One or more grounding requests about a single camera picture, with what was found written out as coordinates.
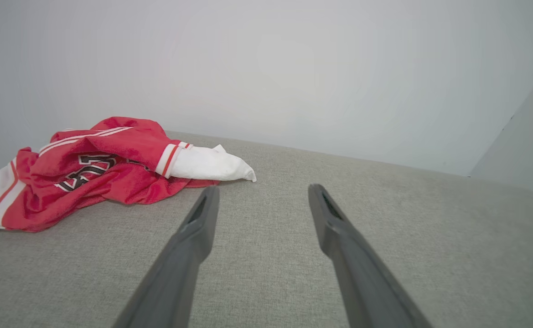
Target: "red stripe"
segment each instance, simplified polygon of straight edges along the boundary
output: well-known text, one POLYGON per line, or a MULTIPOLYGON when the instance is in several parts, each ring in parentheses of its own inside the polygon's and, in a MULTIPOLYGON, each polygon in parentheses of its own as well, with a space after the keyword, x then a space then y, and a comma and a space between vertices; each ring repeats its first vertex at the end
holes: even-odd
POLYGON ((13 165, 13 161, 10 162, 11 164, 11 170, 13 171, 13 176, 15 178, 15 180, 13 180, 13 183, 10 185, 9 189, 7 189, 3 195, 1 195, 0 197, 0 203, 3 199, 5 199, 5 197, 7 196, 7 194, 14 188, 14 186, 17 184, 17 180, 18 180, 18 176, 17 176, 17 171, 15 170, 15 166, 13 165))
POLYGON ((171 159, 173 159, 173 155, 175 155, 176 150, 177 150, 177 147, 173 146, 173 150, 171 151, 171 154, 169 155, 169 158, 167 159, 162 176, 165 176, 165 174, 167 173, 167 169, 169 168, 169 164, 171 163, 171 159))

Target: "white stripe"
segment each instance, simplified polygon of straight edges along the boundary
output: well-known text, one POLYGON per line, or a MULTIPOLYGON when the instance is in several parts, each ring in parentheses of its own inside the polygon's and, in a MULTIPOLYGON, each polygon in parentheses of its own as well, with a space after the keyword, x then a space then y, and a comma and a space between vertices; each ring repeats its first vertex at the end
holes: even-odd
POLYGON ((106 137, 108 135, 112 135, 114 133, 119 133, 119 132, 122 132, 122 131, 126 131, 128 129, 132 129, 132 127, 123 127, 122 129, 118 129, 116 131, 111 131, 111 132, 108 132, 108 133, 104 133, 104 134, 98 135, 98 137, 106 137))
POLYGON ((42 152, 44 149, 46 149, 47 147, 50 147, 52 145, 56 145, 56 144, 59 144, 61 143, 62 141, 66 141, 66 140, 71 140, 71 139, 79 139, 79 138, 83 138, 83 137, 91 137, 93 135, 101 135, 101 134, 104 134, 104 133, 107 133, 107 132, 110 132, 110 131, 114 131, 114 130, 117 130, 117 129, 121 129, 123 127, 116 127, 116 128, 112 128, 112 129, 107 129, 107 130, 104 130, 104 131, 101 131, 99 133, 93 133, 93 134, 83 134, 83 135, 73 135, 72 137, 67 137, 67 138, 64 138, 62 140, 58 140, 58 141, 54 141, 53 143, 50 143, 48 145, 45 145, 44 147, 42 147, 39 152, 42 152))
POLYGON ((67 145, 67 144, 72 144, 72 143, 75 143, 75 142, 78 141, 78 140, 79 140, 79 139, 68 140, 68 141, 64 141, 63 143, 58 143, 58 144, 56 144, 56 145, 53 145, 53 146, 51 146, 51 147, 45 149, 44 151, 41 151, 41 152, 39 153, 39 156, 42 156, 42 155, 45 154, 46 152, 48 152, 48 151, 54 149, 55 147, 63 146, 63 145, 67 145))
MULTIPOLYGON (((13 175, 13 171, 10 172, 10 180, 13 180, 15 176, 13 175)), ((3 216, 5 215, 6 210, 11 206, 11 204, 17 199, 17 196, 23 191, 26 184, 21 182, 21 180, 17 180, 17 183, 14 185, 13 189, 9 191, 9 193, 5 196, 5 198, 2 199, 0 203, 0 229, 2 228, 2 220, 3 216)))
POLYGON ((100 133, 80 135, 78 139, 73 139, 73 140, 68 140, 68 141, 64 141, 64 139, 62 139, 61 141, 64 141, 63 143, 57 143, 55 145, 52 145, 51 147, 48 147, 48 148, 44 149, 43 151, 41 151, 39 153, 39 156, 42 156, 47 151, 50 151, 50 150, 54 149, 55 147, 75 143, 76 141, 79 141, 81 138, 84 138, 84 137, 107 137, 109 135, 113 135, 114 133, 119 133, 119 132, 122 132, 122 131, 126 131, 128 129, 132 129, 132 127, 119 127, 119 128, 115 128, 114 131, 103 131, 103 132, 100 132, 100 133))
POLYGON ((165 147, 165 150, 163 151, 163 154, 161 154, 161 156, 159 158, 159 163, 157 164, 155 172, 157 172, 158 174, 163 175, 163 170, 165 169, 165 164, 167 163, 167 160, 169 159, 169 155, 171 155, 171 152, 173 151, 173 148, 175 148, 175 147, 177 147, 177 146, 173 145, 172 143, 168 144, 167 147, 165 147))

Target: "white cloth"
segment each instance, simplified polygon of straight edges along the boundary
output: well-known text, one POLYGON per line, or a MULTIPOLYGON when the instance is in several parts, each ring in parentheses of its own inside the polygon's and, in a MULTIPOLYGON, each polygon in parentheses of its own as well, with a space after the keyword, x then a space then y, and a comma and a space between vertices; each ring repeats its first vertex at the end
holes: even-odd
POLYGON ((171 169, 171 176, 220 181, 245 179, 256 182, 254 170, 241 158, 228 154, 222 145, 181 149, 171 169))

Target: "sofa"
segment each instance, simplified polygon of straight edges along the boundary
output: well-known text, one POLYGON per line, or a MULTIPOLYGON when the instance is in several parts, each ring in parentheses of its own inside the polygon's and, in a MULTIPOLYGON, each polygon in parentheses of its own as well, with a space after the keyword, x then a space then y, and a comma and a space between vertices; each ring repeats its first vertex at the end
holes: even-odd
MULTIPOLYGON (((324 185, 435 327, 533 328, 533 192, 274 145, 222 144, 258 181, 220 183, 189 326, 348 327, 307 188, 324 185)), ((39 233, 0 231, 0 328, 110 327, 200 194, 106 201, 39 233)))

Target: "red jersey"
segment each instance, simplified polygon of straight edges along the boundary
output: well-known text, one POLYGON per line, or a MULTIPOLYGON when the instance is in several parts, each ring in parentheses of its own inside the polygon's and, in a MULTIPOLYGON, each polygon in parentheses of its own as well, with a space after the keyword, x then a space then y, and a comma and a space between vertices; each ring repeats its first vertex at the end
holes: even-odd
POLYGON ((0 229, 42 231, 107 199, 151 204, 183 188, 217 185, 171 177, 180 150, 190 147, 158 123, 135 118, 58 132, 39 152, 21 149, 0 170, 0 229))

